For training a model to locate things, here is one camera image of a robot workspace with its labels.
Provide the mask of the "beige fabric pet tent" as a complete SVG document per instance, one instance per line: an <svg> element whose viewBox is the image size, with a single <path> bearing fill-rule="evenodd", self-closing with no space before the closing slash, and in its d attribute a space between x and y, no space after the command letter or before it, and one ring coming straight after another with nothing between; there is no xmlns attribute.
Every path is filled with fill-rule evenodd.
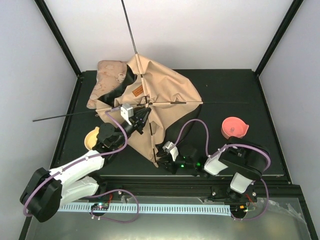
<svg viewBox="0 0 320 240"><path fill-rule="evenodd" d="M123 82L111 92L101 96L96 101L96 109L115 108L124 103L130 104L133 108L151 108L143 134L134 132L128 139L128 145L136 150L153 164L153 149L151 145L151 133L149 120L154 137L155 154L160 153L163 145L170 141L181 141L190 131L191 125L188 124L183 132L183 125L198 117L203 104L202 98L192 82L178 72L139 54L144 75L142 84L135 56L129 61L125 61L127 72ZM159 102L197 102L183 105L170 105ZM111 122L106 116L106 110L96 111L101 120L105 123Z"/></svg>

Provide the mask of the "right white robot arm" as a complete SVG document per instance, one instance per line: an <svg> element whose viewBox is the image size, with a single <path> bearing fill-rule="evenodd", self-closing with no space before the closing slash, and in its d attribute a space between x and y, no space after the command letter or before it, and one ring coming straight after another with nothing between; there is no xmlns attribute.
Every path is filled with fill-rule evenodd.
<svg viewBox="0 0 320 240"><path fill-rule="evenodd" d="M246 194L254 191L252 185L262 178L264 171L271 165L265 148L239 138L230 140L216 153L207 157L201 156L191 145L177 148L172 142L166 143L162 152L156 163L171 174L184 169L194 177L209 178L230 169L230 184L215 185L212 188L210 199L215 202L245 202Z"/></svg>

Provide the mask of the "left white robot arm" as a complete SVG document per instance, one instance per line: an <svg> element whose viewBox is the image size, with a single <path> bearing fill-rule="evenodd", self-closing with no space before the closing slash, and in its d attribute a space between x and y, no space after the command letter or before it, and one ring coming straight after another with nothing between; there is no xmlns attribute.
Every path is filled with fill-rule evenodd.
<svg viewBox="0 0 320 240"><path fill-rule="evenodd" d="M90 174L124 150L133 133L143 134L152 111L150 107L133 108L127 103L118 110L123 122L118 123L106 111L111 121L98 127L95 144L83 156L50 170L41 167L33 173L19 199L26 217L35 217L43 223L66 204L85 197L101 200L107 195L107 186Z"/></svg>

